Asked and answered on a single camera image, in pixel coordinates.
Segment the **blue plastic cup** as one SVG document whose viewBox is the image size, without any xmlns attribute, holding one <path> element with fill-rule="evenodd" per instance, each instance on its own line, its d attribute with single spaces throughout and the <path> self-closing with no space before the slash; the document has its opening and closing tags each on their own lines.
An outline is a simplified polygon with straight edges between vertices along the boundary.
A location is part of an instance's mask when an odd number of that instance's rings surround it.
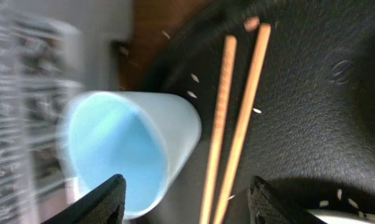
<svg viewBox="0 0 375 224">
<path fill-rule="evenodd" d="M 65 175 L 77 197 L 120 174 L 124 218 L 142 217 L 166 195 L 201 137 L 188 100 L 168 93 L 90 91 L 72 99 L 58 124 Z"/>
</svg>

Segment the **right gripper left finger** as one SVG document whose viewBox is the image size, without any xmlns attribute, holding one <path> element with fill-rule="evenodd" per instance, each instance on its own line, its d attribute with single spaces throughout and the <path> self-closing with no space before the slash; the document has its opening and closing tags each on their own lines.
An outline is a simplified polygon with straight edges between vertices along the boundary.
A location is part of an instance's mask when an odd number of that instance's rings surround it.
<svg viewBox="0 0 375 224">
<path fill-rule="evenodd" d="M 121 224 L 125 194 L 126 180 L 115 174 L 42 224 Z"/>
</svg>

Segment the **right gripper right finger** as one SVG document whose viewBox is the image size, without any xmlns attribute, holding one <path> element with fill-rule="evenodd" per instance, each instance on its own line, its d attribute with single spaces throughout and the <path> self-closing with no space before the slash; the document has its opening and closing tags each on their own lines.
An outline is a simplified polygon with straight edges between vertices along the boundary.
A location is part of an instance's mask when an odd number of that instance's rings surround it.
<svg viewBox="0 0 375 224">
<path fill-rule="evenodd" d="M 251 179 L 247 200 L 250 222 L 254 224 L 326 224 L 257 175 Z"/>
</svg>

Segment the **pink plastic cup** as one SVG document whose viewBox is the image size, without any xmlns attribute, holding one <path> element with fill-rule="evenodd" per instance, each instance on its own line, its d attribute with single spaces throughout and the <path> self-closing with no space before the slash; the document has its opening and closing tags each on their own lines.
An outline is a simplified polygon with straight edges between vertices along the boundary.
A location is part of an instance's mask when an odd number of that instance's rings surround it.
<svg viewBox="0 0 375 224">
<path fill-rule="evenodd" d="M 39 221 L 42 223 L 73 204 L 80 198 L 78 178 L 58 180 L 37 194 Z"/>
</svg>

